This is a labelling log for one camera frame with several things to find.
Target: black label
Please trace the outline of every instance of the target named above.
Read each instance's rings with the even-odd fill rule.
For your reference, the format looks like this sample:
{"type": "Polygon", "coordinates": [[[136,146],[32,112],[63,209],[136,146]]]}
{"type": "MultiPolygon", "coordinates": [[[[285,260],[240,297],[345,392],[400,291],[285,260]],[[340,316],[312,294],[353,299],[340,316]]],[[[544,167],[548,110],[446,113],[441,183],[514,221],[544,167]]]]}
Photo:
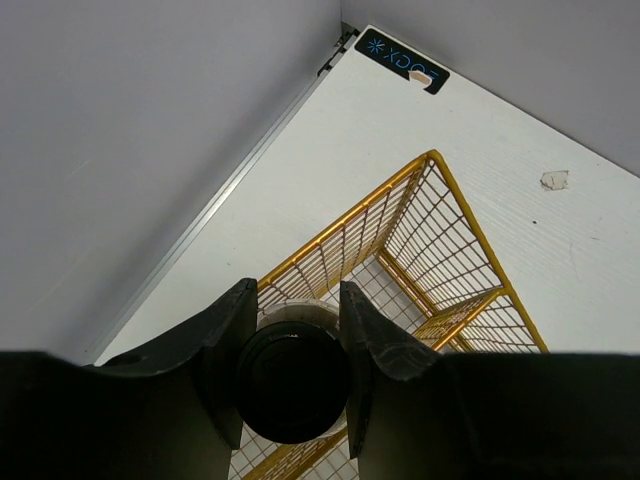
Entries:
{"type": "Polygon", "coordinates": [[[409,72],[420,71],[431,78],[426,92],[435,95],[449,78],[450,73],[412,50],[394,42],[386,35],[370,28],[358,43],[356,50],[380,65],[409,80],[409,72]]]}

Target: gray wall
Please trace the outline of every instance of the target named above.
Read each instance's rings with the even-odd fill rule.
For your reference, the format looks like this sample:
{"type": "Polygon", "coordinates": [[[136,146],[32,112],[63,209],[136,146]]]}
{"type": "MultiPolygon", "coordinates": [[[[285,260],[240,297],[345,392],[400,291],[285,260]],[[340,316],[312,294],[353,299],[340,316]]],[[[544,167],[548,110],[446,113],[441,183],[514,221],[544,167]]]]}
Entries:
{"type": "Polygon", "coordinates": [[[338,0],[0,3],[0,349],[76,361],[339,35],[338,0]]]}
{"type": "Polygon", "coordinates": [[[640,174],[637,0],[345,0],[344,16],[640,174]]]}

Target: white shelf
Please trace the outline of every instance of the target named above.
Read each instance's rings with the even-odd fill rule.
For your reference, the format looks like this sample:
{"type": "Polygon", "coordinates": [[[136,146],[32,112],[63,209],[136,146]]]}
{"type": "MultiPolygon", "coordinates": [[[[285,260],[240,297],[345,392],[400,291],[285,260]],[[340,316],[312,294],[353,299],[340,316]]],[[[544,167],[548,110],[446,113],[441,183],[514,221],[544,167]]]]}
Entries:
{"type": "Polygon", "coordinates": [[[101,361],[260,278],[431,148],[552,351],[640,352],[640,180],[455,73],[430,95],[351,48],[101,361]],[[556,170],[568,188],[544,190],[556,170]]]}

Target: gold wire rack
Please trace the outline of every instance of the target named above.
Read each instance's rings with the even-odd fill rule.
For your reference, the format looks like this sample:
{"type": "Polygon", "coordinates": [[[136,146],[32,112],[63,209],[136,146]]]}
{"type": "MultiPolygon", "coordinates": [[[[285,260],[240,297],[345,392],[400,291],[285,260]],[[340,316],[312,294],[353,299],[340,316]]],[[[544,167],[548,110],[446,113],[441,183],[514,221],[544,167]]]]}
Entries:
{"type": "MultiPolygon", "coordinates": [[[[358,283],[389,319],[435,350],[547,351],[436,150],[410,162],[266,275],[258,283],[258,308],[290,299],[337,303],[343,279],[358,283]]],[[[243,478],[299,478],[344,438],[342,431],[279,446],[243,478]]]]}

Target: stain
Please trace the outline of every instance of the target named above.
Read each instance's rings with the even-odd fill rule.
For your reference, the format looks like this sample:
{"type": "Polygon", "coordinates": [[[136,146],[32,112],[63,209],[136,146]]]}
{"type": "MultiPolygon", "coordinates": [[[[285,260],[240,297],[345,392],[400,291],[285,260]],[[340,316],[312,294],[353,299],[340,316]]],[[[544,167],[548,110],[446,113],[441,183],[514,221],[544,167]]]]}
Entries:
{"type": "Polygon", "coordinates": [[[569,170],[545,172],[540,178],[540,185],[546,191],[564,190],[569,186],[569,170]]]}

